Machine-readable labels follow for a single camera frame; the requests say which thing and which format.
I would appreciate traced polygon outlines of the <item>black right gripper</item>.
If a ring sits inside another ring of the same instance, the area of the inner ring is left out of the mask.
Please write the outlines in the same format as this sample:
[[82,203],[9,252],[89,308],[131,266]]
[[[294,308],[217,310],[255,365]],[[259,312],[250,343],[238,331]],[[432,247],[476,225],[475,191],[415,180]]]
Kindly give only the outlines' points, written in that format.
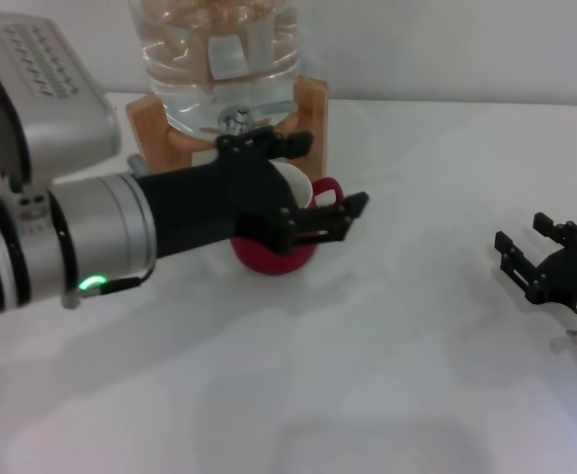
[[533,228],[564,247],[535,267],[504,232],[495,235],[501,254],[500,270],[525,294],[531,304],[557,303],[577,314],[577,224],[554,223],[543,212],[535,214]]

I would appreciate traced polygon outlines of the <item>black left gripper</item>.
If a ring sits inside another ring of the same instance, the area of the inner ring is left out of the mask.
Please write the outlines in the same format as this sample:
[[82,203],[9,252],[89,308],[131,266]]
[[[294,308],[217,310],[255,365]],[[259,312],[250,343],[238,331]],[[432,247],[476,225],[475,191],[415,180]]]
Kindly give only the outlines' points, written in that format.
[[153,216],[157,257],[242,237],[287,254],[298,247],[345,240],[370,197],[297,208],[288,182],[270,160],[305,157],[309,131],[284,135],[263,126],[217,138],[212,162],[136,180]]

